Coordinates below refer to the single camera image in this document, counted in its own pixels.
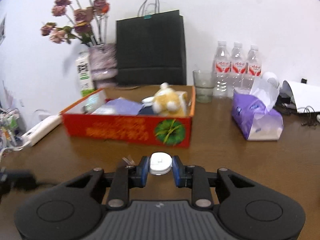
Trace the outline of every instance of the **white power strip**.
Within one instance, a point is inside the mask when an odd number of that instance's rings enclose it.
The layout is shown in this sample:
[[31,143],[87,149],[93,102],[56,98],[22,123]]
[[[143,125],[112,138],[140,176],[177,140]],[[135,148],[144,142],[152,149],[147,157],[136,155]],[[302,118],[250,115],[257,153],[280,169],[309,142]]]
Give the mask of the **white power strip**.
[[23,141],[28,141],[30,146],[35,145],[44,136],[61,123],[61,115],[51,115],[22,135]]

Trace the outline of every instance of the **tissue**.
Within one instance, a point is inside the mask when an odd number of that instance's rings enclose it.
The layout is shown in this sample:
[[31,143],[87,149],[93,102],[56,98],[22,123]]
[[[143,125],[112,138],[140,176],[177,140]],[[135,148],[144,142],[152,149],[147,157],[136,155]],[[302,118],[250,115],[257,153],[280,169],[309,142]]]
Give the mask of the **tissue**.
[[255,79],[250,94],[235,90],[232,117],[246,140],[278,140],[283,119],[273,109],[279,90],[262,79]]
[[266,111],[269,112],[276,104],[279,96],[279,90],[266,80],[255,78],[250,95],[257,97],[266,106]]

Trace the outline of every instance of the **dried flower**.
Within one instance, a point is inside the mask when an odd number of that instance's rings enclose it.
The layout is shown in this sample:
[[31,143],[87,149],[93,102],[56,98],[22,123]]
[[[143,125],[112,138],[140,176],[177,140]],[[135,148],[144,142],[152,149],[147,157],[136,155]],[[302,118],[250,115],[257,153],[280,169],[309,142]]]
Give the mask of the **dried flower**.
[[48,36],[51,33],[51,31],[53,30],[53,27],[45,25],[45,26],[42,26],[40,30],[41,30],[42,36]]
[[107,0],[94,0],[93,6],[97,14],[104,14],[109,11],[109,4],[107,3]]
[[50,36],[50,41],[60,44],[66,40],[66,32],[60,28],[55,28]]
[[53,28],[56,26],[56,23],[46,23],[44,26],[41,27],[41,35],[42,36],[48,36]]
[[67,6],[71,3],[70,0],[55,0],[54,1],[58,6]]
[[55,5],[55,6],[53,6],[51,12],[52,12],[53,16],[55,16],[55,17],[63,16],[66,14],[66,7]]
[[88,23],[80,23],[75,25],[75,32],[76,33],[88,33],[92,31],[92,27]]
[[83,23],[88,24],[93,20],[93,7],[75,10],[73,14],[75,16],[76,25]]

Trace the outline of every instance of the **poster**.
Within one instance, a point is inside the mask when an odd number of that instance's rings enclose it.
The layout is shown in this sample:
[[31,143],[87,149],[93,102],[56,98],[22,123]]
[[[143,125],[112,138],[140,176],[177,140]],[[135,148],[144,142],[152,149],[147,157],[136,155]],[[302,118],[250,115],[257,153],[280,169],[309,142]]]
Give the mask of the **poster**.
[[5,23],[5,18],[3,19],[3,21],[0,24],[0,45],[1,45],[2,41],[4,40],[4,38],[5,38],[5,35],[4,35],[4,23]]

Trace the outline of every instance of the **white bottle cap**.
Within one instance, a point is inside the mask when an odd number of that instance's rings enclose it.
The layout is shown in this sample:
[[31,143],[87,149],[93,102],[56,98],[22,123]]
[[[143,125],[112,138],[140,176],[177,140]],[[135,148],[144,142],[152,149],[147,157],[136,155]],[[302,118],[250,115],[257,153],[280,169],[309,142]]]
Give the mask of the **white bottle cap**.
[[250,49],[258,50],[258,46],[257,45],[251,45]]
[[241,47],[241,48],[242,48],[242,43],[241,43],[241,42],[235,42],[235,43],[234,43],[234,46],[235,46],[235,47]]
[[171,170],[172,158],[167,153],[153,153],[150,158],[150,174],[163,175]]
[[218,46],[226,46],[227,42],[226,41],[218,41]]

